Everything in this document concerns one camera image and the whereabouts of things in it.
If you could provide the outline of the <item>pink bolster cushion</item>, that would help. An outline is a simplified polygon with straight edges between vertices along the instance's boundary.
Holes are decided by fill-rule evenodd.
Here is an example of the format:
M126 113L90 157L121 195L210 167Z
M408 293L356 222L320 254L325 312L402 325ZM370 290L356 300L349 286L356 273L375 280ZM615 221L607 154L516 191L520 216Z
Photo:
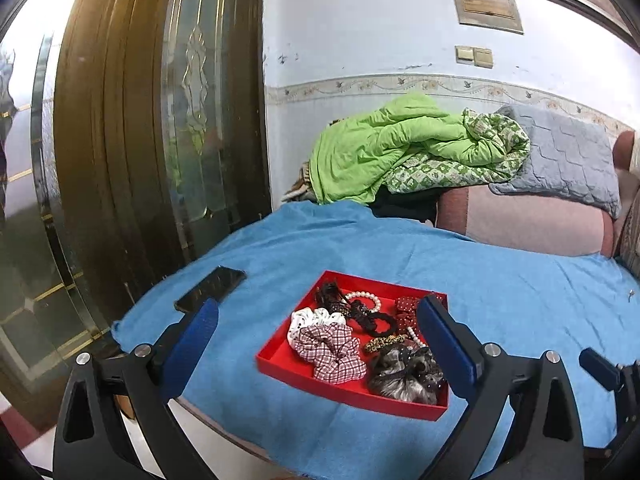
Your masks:
M600 208L559 197L454 188L437 204L436 228L476 242L558 256L614 254L614 221Z

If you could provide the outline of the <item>green quilted blanket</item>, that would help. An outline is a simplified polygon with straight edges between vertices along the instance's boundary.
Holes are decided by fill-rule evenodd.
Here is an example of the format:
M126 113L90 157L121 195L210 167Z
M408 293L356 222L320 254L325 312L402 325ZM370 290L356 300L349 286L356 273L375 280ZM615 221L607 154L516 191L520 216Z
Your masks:
M308 162L316 201L374 201L392 194L512 180L530 153L525 130L501 113L441 110L423 93L410 93L373 112L324 129Z

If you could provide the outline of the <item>black sheer scrunchie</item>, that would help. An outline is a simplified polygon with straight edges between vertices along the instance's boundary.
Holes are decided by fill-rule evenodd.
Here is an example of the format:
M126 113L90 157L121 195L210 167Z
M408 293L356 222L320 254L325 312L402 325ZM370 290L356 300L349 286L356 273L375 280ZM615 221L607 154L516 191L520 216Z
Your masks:
M444 380L430 347L393 344L371 361L368 389L387 399L436 405Z

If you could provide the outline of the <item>white dotted scrunchie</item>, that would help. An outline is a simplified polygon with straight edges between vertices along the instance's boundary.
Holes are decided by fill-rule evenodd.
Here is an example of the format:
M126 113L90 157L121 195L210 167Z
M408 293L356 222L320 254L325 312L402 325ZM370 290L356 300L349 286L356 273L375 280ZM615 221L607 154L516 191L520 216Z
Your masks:
M290 346L293 345L297 334L305 327L316 325L346 324L346 318L340 312L330 313L325 308L303 308L291 314L290 326L286 339Z

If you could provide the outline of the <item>red tray box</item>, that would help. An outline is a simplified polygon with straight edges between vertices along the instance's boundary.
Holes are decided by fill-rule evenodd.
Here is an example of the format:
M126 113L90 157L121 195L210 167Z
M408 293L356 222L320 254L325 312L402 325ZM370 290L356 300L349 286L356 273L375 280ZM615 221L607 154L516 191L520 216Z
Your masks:
M424 289L323 272L256 356L259 370L355 408L436 420L448 384L418 324Z

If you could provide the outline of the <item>striped floral cushion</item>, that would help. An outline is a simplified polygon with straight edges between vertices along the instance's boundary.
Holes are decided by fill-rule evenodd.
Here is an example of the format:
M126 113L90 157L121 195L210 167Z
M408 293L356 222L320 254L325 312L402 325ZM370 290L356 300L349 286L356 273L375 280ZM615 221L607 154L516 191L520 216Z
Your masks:
M640 194L634 201L620 237L620 262L638 280L640 278Z

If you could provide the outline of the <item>black hair claw clip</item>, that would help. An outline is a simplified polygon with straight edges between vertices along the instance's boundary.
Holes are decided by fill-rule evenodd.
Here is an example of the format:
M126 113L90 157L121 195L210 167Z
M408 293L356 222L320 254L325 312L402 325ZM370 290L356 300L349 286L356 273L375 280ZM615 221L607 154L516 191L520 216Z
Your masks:
M318 308L326 309L329 314L339 313L348 320L352 317L352 302L335 282L321 284L314 293Z

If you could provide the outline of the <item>red polka dot scrunchie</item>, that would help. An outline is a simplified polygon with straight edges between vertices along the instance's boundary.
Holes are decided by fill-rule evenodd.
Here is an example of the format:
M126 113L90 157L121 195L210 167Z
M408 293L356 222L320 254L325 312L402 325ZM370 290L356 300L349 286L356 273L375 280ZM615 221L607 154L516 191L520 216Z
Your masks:
M412 328L416 334L419 333L416 312L418 312L418 305L421 300L422 297L405 296L395 301L394 317L397 322L398 333L406 334L408 333L408 328Z

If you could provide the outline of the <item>wooden glass panel door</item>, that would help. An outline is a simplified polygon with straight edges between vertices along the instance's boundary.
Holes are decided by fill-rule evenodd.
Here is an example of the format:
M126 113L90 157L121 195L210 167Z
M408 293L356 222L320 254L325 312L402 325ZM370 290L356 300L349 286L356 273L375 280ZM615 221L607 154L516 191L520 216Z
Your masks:
M1 0L1 391L30 434L73 358L269 210L262 0Z

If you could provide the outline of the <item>grey quilted pillow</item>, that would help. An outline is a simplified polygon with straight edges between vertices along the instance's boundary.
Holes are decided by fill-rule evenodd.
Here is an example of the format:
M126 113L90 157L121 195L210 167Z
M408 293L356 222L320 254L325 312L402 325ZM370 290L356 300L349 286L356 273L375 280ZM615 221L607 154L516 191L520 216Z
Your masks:
M489 188L498 195L559 197L602 209L612 219L622 211L618 177L605 128L529 105L503 105L530 141L528 159L516 176Z

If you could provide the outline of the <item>wall panel box cover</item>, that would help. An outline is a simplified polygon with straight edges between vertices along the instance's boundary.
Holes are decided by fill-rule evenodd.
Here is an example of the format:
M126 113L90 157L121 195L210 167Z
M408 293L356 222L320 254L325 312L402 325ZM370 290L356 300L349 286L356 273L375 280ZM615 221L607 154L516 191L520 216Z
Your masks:
M515 0L454 0L454 6L461 25L524 34Z

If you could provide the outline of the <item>black smartphone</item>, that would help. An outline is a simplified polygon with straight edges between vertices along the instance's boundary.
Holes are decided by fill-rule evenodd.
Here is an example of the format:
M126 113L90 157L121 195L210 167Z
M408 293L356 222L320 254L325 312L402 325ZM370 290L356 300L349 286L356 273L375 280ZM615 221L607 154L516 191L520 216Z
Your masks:
M174 303L175 309L190 314L200 310L207 300L221 302L245 279L244 271L217 266Z

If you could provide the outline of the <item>white floral pillow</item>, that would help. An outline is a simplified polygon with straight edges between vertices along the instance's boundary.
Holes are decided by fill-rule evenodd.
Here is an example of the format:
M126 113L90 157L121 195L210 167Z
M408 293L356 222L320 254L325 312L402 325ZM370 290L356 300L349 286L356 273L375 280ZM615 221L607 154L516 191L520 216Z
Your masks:
M634 132L634 145L630 152L628 171L637 179L640 179L640 132Z

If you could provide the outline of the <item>red gingham scrunchie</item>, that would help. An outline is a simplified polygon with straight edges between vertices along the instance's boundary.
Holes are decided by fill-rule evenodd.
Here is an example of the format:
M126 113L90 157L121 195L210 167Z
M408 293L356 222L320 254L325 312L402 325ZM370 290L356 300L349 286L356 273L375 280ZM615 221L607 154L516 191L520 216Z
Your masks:
M360 341L349 325L316 325L303 328L293 350L314 370L319 382L337 386L365 378L367 364L360 356Z

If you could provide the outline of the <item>blue terry bed cover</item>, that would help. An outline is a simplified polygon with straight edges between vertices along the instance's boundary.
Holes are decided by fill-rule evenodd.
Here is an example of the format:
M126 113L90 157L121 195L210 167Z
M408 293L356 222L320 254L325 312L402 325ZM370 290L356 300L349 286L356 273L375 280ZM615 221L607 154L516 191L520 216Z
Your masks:
M582 436L608 444L612 396L578 363L593 348L614 363L639 355L639 285L602 256L559 257L472 242L406 219L379 219L352 202L282 206L151 289L112 328L120 348L156 341L178 321L174 303L217 266L246 273L184 397L233 437L314 479L414 479L449 436L465 404L436 422L385 415L313 396L262 374L256 354L320 275L442 292L481 341L512 356L558 352L574 390ZM636 294L628 302L628 292Z

